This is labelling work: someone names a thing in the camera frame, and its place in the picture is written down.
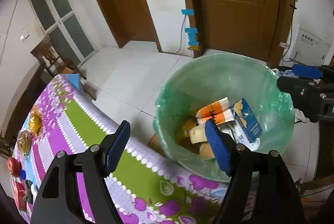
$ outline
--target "trash can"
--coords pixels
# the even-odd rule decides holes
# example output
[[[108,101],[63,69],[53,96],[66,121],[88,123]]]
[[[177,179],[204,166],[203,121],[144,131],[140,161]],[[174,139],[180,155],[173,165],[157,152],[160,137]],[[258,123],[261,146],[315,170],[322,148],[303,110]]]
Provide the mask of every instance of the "trash can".
[[[262,127],[257,152],[286,149],[294,127],[290,94],[281,92],[277,76],[264,64],[238,54],[202,56],[179,69],[163,86],[156,101],[153,128],[165,154],[195,174],[219,181],[230,178],[215,159],[205,159],[176,143],[180,123],[203,106],[228,97],[232,105],[245,98]]]

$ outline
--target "metal screw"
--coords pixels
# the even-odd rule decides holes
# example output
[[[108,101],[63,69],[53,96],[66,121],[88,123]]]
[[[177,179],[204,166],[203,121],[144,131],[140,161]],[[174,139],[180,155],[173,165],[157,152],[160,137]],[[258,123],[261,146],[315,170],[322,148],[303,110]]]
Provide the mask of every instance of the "metal screw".
[[[99,145],[92,145],[91,146],[91,152],[96,152],[100,149]]]
[[[245,150],[245,146],[243,144],[237,144],[235,146],[235,148],[238,150],[238,151],[244,151]]]
[[[58,153],[57,153],[57,157],[58,158],[61,158],[61,157],[63,157],[65,155],[65,152],[63,151],[63,150],[61,150],[61,151],[59,151]]]
[[[278,155],[279,155],[279,153],[277,151],[275,151],[275,150],[272,150],[270,152],[270,154],[272,155],[272,157],[278,157]]]

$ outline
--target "table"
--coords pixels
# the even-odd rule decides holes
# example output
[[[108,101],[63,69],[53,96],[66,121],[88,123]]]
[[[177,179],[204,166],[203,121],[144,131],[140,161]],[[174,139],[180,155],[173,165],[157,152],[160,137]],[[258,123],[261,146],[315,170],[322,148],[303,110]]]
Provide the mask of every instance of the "table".
[[[52,79],[35,104],[42,115],[41,136],[33,138],[28,158],[21,155],[17,145],[13,157],[21,162],[27,179],[37,187],[58,151],[83,152],[118,128],[62,75]],[[22,129],[27,128],[28,119],[29,116]],[[14,177],[11,180],[13,185],[20,181]],[[132,137],[117,169],[105,181],[125,224],[208,223],[227,190],[226,184],[192,174]],[[82,173],[77,174],[77,184],[85,218],[94,221]],[[246,211],[251,210],[253,203],[254,192],[250,191]],[[20,211],[28,223],[32,212],[30,204],[26,212]]]

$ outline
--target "striped tablecloth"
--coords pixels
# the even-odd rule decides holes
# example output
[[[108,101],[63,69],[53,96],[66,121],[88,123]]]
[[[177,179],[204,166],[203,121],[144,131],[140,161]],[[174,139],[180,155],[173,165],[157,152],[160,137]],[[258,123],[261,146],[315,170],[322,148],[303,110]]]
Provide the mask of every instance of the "striped tablecloth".
[[[39,139],[33,139],[28,158],[15,147],[13,157],[26,171],[27,179],[37,187],[53,157],[60,150],[67,154],[85,151],[99,144],[106,134],[115,133],[118,124],[81,95],[62,76],[57,75],[45,88],[36,106],[42,115],[43,128]],[[27,128],[27,117],[22,129]],[[108,190],[125,224],[208,223],[217,213],[227,185],[190,173],[130,138],[118,167],[105,179]],[[94,221],[82,173],[77,184],[85,218]],[[253,205],[250,192],[246,212]],[[29,223],[33,205],[20,211]]]

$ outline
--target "cable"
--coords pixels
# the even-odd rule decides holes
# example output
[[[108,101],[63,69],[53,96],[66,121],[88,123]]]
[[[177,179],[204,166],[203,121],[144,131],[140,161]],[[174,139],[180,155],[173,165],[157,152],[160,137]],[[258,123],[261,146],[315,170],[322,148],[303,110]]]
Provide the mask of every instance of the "cable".
[[[285,60],[284,60],[285,55],[288,53],[288,51],[289,51],[289,49],[290,49],[290,47],[291,47],[291,41],[292,41],[292,22],[293,22],[293,15],[294,15],[294,13],[295,13],[295,9],[294,9],[293,12],[292,12],[292,18],[291,18],[290,44],[289,44],[289,47],[288,47],[287,51],[286,51],[286,52],[283,54],[283,56],[282,56],[282,61],[283,61],[283,62],[286,62],[286,63],[290,63],[290,62],[292,62],[292,61],[297,57],[297,52],[296,52],[295,57],[293,57],[290,61],[285,61]]]
[[[183,18],[183,21],[182,21],[182,25],[181,25],[180,48],[179,48],[179,50],[178,50],[177,52],[162,51],[163,53],[181,55],[181,54],[184,52],[184,50],[183,50],[180,54],[178,54],[178,53],[181,51],[181,49],[182,49],[183,26],[184,26],[184,23],[185,23],[185,21],[186,21],[186,17],[187,17],[187,16],[184,15],[184,18]]]
[[[318,192],[315,192],[315,193],[312,193],[312,194],[304,195],[303,197],[307,197],[307,196],[311,196],[311,195],[314,195],[314,194],[318,194],[318,193],[321,193],[321,192],[326,191],[326,190],[328,190],[328,189],[331,189],[331,188],[333,188],[333,187],[334,187],[334,185],[331,186],[331,187],[328,187],[328,188],[326,188],[326,189],[323,189],[323,190],[321,190],[321,191],[318,191]]]
[[[15,13],[15,9],[16,9],[16,6],[17,6],[18,1],[19,1],[19,0],[16,0],[15,6],[14,6],[14,9],[13,9],[13,13],[12,13],[12,16],[11,16],[10,21],[9,21],[9,26],[8,26],[8,29],[7,29],[7,33],[6,33],[6,37],[5,37],[5,41],[4,41],[4,43],[3,43],[2,51],[1,51],[1,53],[0,53],[0,65],[1,65],[1,62],[2,62],[2,56],[3,56],[3,53],[4,53],[4,51],[5,51],[6,42],[7,42],[8,33],[9,33],[9,29],[10,29],[10,26],[12,25],[12,20],[13,20],[13,17],[14,17],[14,13]]]

